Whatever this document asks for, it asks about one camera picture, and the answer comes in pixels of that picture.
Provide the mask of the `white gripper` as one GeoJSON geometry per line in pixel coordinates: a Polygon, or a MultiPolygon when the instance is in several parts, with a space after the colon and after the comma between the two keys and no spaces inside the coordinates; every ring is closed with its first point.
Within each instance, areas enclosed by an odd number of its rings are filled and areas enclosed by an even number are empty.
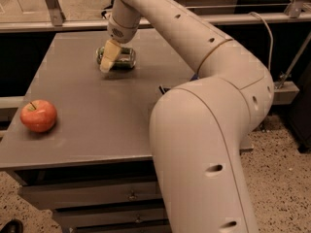
{"type": "Polygon", "coordinates": [[[110,16],[107,30],[112,39],[106,42],[100,61],[100,70],[103,73],[110,71],[121,54],[121,44],[130,42],[135,36],[137,29],[138,17],[110,16]]]}

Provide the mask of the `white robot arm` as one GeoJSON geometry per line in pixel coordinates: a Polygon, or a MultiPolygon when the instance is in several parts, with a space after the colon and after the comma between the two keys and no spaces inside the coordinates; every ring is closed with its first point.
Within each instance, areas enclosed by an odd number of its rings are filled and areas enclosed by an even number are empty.
{"type": "Polygon", "coordinates": [[[259,233],[240,160],[243,140],[274,97],[268,69],[241,44],[174,0],[115,0],[107,30],[131,41],[145,18],[197,80],[155,104],[150,145],[173,233],[259,233]]]}

